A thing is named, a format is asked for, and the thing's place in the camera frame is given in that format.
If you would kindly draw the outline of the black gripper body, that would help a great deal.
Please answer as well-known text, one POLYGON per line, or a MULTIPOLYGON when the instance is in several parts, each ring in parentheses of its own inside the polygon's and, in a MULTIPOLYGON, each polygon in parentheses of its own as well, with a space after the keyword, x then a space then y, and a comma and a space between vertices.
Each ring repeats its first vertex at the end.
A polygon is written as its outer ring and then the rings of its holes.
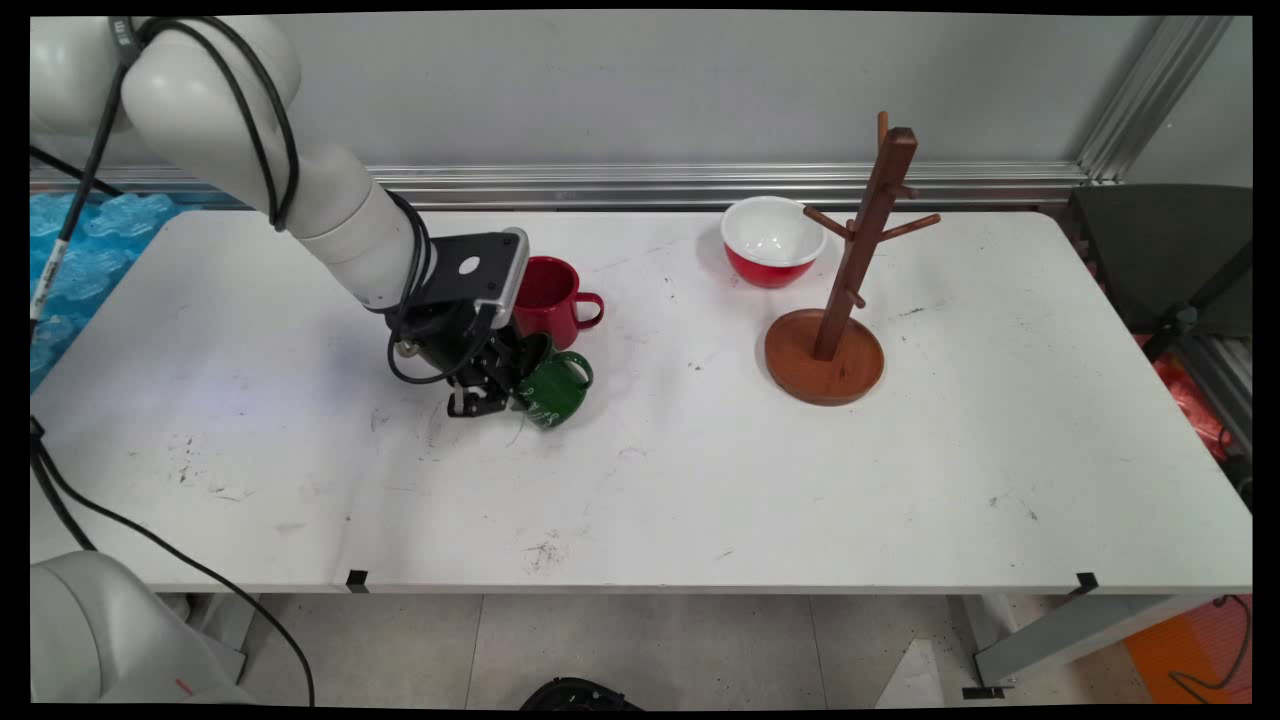
POLYGON ((518 340, 515 324, 499 319, 494 305, 406 302, 390 309, 390 372, 413 386, 454 375, 468 386, 479 384, 485 377, 499 380, 500 364, 518 340), (408 345, 433 370, 428 375, 402 372, 396 360, 402 345, 408 345))

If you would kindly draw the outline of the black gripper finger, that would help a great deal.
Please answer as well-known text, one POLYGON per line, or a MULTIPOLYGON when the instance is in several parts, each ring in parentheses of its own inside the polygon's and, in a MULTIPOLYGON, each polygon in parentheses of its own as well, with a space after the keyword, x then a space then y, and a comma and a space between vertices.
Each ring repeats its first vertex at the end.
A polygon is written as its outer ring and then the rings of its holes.
POLYGON ((485 377, 479 384, 465 384, 460 375, 447 380, 451 396, 445 405, 449 418, 479 418, 508 409, 511 383, 485 377))
POLYGON ((547 359, 547 336, 520 338, 499 368, 499 387, 517 389, 547 359))

